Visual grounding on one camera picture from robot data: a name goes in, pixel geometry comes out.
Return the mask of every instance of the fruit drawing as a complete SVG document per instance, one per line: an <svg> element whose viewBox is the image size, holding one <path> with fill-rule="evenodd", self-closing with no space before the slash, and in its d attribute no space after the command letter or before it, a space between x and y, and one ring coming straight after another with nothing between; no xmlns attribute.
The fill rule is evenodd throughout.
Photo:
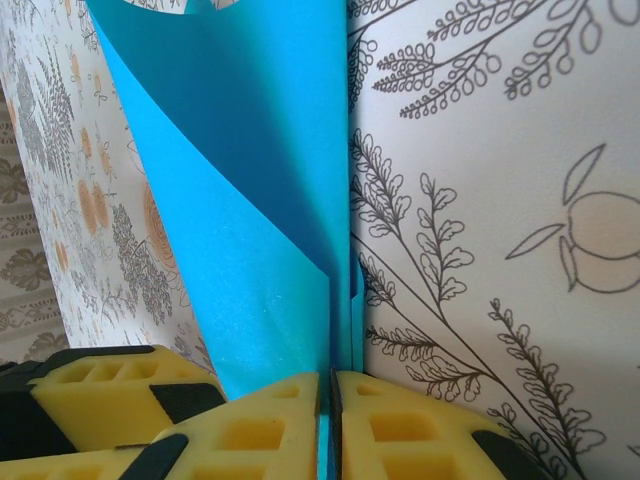
<svg viewBox="0 0 640 480"><path fill-rule="evenodd" d="M569 170L563 189L566 220L537 229L506 260L525 255L559 235L560 261L569 291L620 293L640 284L640 199L618 192L582 193L605 149L598 145Z"/></svg>

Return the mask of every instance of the floral patterned paper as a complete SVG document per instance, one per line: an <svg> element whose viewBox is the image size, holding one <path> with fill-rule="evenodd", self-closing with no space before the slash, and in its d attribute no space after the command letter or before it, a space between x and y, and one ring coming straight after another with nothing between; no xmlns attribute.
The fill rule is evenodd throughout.
<svg viewBox="0 0 640 480"><path fill-rule="evenodd" d="M184 3L138 2L175 13ZM159 343L212 369L86 3L10 0L0 18L0 76L26 172L13 181L19 165L0 160L0 198L28 196L28 183L45 245L0 252L0 280L55 286L73 347ZM0 216L0 238L29 221ZM29 355L60 345L38 338Z"/></svg>

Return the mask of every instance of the square hole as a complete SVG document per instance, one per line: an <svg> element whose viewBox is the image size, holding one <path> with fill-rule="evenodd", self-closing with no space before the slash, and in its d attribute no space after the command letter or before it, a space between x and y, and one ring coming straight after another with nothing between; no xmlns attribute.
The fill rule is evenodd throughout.
<svg viewBox="0 0 640 480"><path fill-rule="evenodd" d="M419 413L387 413L369 418L376 442L417 442L437 438L429 419Z"/></svg>
<svg viewBox="0 0 640 480"><path fill-rule="evenodd" d="M102 363L99 364L87 380L92 382L108 382L113 380L122 368L122 363Z"/></svg>
<svg viewBox="0 0 640 480"><path fill-rule="evenodd" d="M277 450L284 435L284 421L277 418L236 420L218 445L219 450Z"/></svg>
<svg viewBox="0 0 640 480"><path fill-rule="evenodd" d="M264 467L228 466L196 468L192 480L262 480Z"/></svg>
<svg viewBox="0 0 640 480"><path fill-rule="evenodd" d="M369 385L358 385L356 387L356 392L358 392L358 395L363 397L381 395L381 393L378 390L370 387Z"/></svg>
<svg viewBox="0 0 640 480"><path fill-rule="evenodd" d="M83 381L89 372L93 370L95 365L93 363L84 363L81 365L72 365L67 367L65 372L58 380L60 383L77 383Z"/></svg>
<svg viewBox="0 0 640 480"><path fill-rule="evenodd" d="M119 378L127 380L139 380L143 378L151 378L158 371L157 362L135 362L128 365L128 368Z"/></svg>
<svg viewBox="0 0 640 480"><path fill-rule="evenodd" d="M291 385L278 390L273 394L273 398L296 398L299 393L300 389L295 385Z"/></svg>
<svg viewBox="0 0 640 480"><path fill-rule="evenodd" d="M382 460L388 480L460 480L453 457L394 455Z"/></svg>

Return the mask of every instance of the curled blue paper sheet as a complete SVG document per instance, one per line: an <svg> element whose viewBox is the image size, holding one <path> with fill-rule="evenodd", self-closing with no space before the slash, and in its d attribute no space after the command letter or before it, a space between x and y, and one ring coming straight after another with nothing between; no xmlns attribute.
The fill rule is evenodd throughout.
<svg viewBox="0 0 640 480"><path fill-rule="evenodd" d="M87 4L227 396L361 370L345 3ZM331 463L324 407L318 478Z"/></svg>

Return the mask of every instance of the yellow foam block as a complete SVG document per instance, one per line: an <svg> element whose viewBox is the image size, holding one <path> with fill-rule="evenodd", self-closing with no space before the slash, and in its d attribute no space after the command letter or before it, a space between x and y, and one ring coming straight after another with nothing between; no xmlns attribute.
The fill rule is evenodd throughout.
<svg viewBox="0 0 640 480"><path fill-rule="evenodd" d="M355 372L339 372L343 480L503 480L471 434L482 416Z"/></svg>
<svg viewBox="0 0 640 480"><path fill-rule="evenodd" d="M0 462L0 480L116 480L141 451L138 447Z"/></svg>
<svg viewBox="0 0 640 480"><path fill-rule="evenodd" d="M318 374L290 377L163 432L189 444L167 480L314 480Z"/></svg>
<svg viewBox="0 0 640 480"><path fill-rule="evenodd" d="M206 383L207 371L171 350L87 356L31 380L31 394L79 451L149 443L173 422L150 385Z"/></svg>

